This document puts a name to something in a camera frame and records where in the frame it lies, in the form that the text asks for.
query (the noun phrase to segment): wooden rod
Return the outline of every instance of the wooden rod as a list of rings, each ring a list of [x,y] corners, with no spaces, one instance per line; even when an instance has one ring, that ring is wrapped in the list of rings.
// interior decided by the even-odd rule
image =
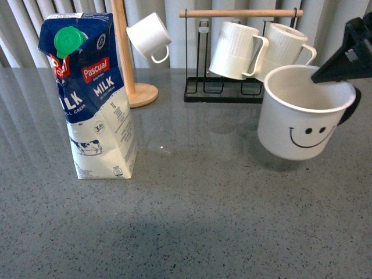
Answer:
[[[180,17],[302,17],[303,10],[181,10]]]
[[[114,27],[117,37],[117,44],[119,46],[120,63],[123,71],[124,86],[127,95],[135,94],[134,77],[132,63],[130,60],[127,22],[124,12],[123,0],[111,0],[112,13],[114,17]]]

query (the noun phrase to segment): wooden base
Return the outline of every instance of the wooden base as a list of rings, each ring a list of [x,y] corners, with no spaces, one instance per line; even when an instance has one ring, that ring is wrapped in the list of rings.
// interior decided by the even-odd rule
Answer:
[[[146,83],[135,83],[135,94],[128,94],[130,108],[139,108],[155,101],[158,97],[158,89]]]

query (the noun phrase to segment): smiley face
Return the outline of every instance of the smiley face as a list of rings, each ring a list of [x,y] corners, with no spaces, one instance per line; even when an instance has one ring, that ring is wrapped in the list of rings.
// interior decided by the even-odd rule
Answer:
[[[312,129],[312,128],[307,128],[305,131],[303,131],[302,129],[295,129],[293,127],[290,127],[289,128],[289,135],[291,137],[291,141],[298,147],[300,148],[312,148],[312,147],[315,147],[317,145],[320,145],[323,141],[325,141],[331,134],[332,134],[332,131],[334,130],[334,128],[336,128],[336,126],[333,126],[331,129],[328,129],[327,127],[322,127],[320,128],[319,130],[315,130],[315,129]],[[321,141],[317,141],[317,143],[315,144],[311,144],[311,145],[301,145],[299,144],[298,142],[295,141],[295,137],[297,135],[297,133],[305,133],[305,135],[298,135],[299,137],[305,137],[305,136],[313,136],[313,138],[319,138],[318,135],[315,135],[314,137],[314,134],[325,134],[325,136],[323,137],[323,139]]]

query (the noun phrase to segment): mug handle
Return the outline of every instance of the mug handle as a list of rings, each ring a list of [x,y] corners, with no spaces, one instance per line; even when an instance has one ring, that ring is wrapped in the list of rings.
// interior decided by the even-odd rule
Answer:
[[[362,93],[360,92],[360,90],[356,88],[355,86],[354,86],[354,89],[356,93],[354,103],[352,103],[351,106],[346,109],[346,111],[344,112],[344,115],[342,115],[341,120],[338,122],[337,125],[341,125],[343,122],[347,121],[347,119],[351,117],[351,115],[356,110],[356,107],[358,106],[360,99],[362,98]]]
[[[313,47],[311,47],[309,45],[305,45],[305,44],[302,45],[302,48],[307,49],[312,54],[312,57],[310,58],[310,60],[307,61],[306,64],[305,64],[305,65],[309,65],[310,63],[312,63],[312,61],[314,61],[314,59],[316,57],[316,53],[317,53],[316,49],[314,49]]]
[[[269,41],[268,41],[267,38],[257,36],[257,35],[253,35],[253,37],[257,38],[257,39],[261,39],[262,40],[262,46],[261,46],[260,52],[258,53],[258,56],[256,58],[256,63],[255,63],[255,67],[253,68],[253,72],[252,73],[242,73],[243,75],[245,75],[247,77],[252,77],[254,74],[256,74],[261,69],[264,54],[266,53],[266,49],[269,46]]]
[[[166,48],[167,48],[167,55],[162,60],[156,60],[153,57],[153,55],[151,55],[151,59],[154,61],[154,63],[156,63],[156,64],[162,63],[162,62],[164,62],[168,58],[168,56],[169,56],[169,46],[166,45]]]

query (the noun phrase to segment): black mug handle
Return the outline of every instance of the black mug handle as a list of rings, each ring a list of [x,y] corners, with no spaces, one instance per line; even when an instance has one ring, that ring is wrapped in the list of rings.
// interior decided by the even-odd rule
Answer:
[[[341,117],[341,120],[339,121],[339,123],[337,125],[340,125],[343,122],[347,121],[347,119],[349,119],[351,117],[351,115],[354,113],[354,111],[356,110],[356,107],[358,106],[358,104],[360,102],[360,99],[362,97],[362,93],[355,86],[354,86],[354,89],[355,89],[355,93],[356,93],[356,98],[354,100],[354,103],[352,103],[351,106],[346,109],[346,111],[344,112],[344,115]]]

